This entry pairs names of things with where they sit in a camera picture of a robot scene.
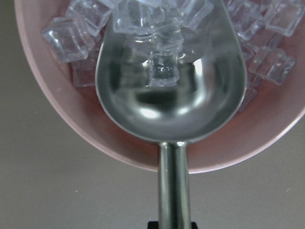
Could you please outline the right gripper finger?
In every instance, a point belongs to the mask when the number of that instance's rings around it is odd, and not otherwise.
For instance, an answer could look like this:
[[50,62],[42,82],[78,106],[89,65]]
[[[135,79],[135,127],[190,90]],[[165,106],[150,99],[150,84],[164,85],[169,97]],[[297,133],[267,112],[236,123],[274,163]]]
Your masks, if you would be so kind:
[[[173,224],[166,227],[167,229],[179,229],[179,225]],[[147,224],[147,229],[160,229],[159,221],[149,221]],[[195,222],[191,222],[190,229],[198,229],[198,226]]]

